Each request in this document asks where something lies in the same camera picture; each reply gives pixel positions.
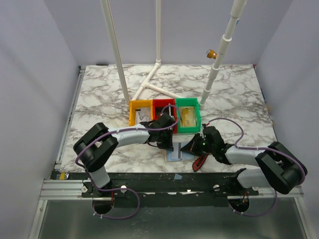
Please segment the silver card with magstripe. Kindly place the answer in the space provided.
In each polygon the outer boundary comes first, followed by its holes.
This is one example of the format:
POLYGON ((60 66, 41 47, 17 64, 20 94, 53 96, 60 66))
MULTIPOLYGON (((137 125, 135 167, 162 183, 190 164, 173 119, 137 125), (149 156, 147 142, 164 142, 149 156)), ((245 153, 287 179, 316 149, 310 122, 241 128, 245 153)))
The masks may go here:
POLYGON ((178 159, 179 160, 182 160, 182 151, 181 151, 181 148, 182 148, 182 142, 179 142, 178 143, 178 152, 177 152, 177 156, 178 156, 178 159))

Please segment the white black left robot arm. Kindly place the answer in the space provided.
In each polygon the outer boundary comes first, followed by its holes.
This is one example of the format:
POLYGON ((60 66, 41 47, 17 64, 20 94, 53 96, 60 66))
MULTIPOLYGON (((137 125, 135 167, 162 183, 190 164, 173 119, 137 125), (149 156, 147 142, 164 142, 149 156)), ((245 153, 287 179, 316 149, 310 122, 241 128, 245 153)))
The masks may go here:
POLYGON ((111 129, 102 122, 95 124, 73 146, 75 163, 84 168, 93 181, 98 196, 110 193, 111 179, 105 164, 115 149, 133 144, 155 143, 159 149, 173 150, 173 128, 177 122, 163 113, 157 120, 143 121, 134 126, 111 129))

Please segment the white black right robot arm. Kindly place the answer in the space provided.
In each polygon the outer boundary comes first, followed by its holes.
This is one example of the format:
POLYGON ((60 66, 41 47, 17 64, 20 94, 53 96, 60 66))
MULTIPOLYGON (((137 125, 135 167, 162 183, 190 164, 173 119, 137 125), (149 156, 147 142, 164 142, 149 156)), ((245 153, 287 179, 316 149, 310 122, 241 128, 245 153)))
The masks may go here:
POLYGON ((281 194, 288 194, 302 184, 308 173, 307 168, 280 142, 275 141, 265 148, 243 149, 225 143, 213 126, 205 127, 202 133, 195 134, 180 151, 199 157, 212 155, 222 164, 257 167, 239 170, 237 178, 230 181, 229 189, 235 195, 252 187, 272 187, 281 194))

